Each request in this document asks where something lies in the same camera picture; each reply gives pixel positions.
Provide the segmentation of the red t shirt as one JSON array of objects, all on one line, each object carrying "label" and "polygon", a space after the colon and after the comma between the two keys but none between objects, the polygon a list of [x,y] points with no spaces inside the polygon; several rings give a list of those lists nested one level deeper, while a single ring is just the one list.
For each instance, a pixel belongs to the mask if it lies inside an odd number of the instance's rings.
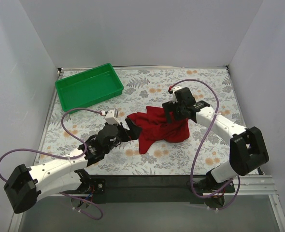
[{"label": "red t shirt", "polygon": [[133,113],[128,118],[142,128],[138,138],[140,154],[147,153],[156,141],[180,143],[190,136],[188,120],[177,121],[172,117],[172,123],[168,123],[163,108],[147,106],[145,113]]}]

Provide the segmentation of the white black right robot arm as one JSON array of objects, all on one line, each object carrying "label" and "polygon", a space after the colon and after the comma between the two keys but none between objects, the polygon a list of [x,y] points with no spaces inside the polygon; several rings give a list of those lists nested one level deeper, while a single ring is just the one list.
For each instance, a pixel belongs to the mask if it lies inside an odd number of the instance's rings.
[{"label": "white black right robot arm", "polygon": [[187,87],[170,87],[172,100],[162,105],[167,122],[190,119],[205,126],[229,145],[229,160],[207,172],[195,187],[217,192],[224,183],[237,176],[245,176],[269,161],[262,132],[232,122],[205,101],[196,101]]}]

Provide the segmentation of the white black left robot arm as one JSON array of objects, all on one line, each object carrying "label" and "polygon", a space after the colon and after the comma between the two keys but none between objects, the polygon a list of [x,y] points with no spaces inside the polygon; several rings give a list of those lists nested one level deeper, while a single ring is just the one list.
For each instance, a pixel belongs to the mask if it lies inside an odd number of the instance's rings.
[{"label": "white black left robot arm", "polygon": [[13,211],[16,214],[23,213],[37,201],[60,192],[88,192],[91,182],[85,178],[85,168],[104,159],[106,154],[121,143],[139,138],[141,127],[129,118],[125,121],[127,129],[122,123],[105,123],[103,129],[67,156],[42,165],[27,167],[21,164],[15,167],[4,185]]}]

